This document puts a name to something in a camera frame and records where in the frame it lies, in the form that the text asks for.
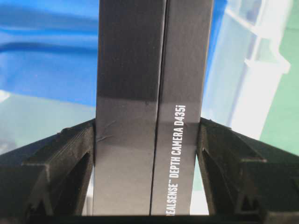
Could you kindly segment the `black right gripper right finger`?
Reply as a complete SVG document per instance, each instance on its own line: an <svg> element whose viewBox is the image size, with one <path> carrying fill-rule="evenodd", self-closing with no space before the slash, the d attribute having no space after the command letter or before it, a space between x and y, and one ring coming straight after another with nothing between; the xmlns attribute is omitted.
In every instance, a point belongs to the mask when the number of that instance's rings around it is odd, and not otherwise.
<svg viewBox="0 0 299 224"><path fill-rule="evenodd" d="M299 158L211 120L197 149L209 215L205 224L296 224Z"/></svg>

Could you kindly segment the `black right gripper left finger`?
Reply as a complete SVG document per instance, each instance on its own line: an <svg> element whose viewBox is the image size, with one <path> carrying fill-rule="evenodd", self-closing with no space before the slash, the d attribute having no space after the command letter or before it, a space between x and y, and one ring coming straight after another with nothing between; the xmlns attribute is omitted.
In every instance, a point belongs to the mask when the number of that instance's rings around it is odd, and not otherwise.
<svg viewBox="0 0 299 224"><path fill-rule="evenodd" d="M78 124L0 156L0 221L80 216L93 169L95 121Z"/></svg>

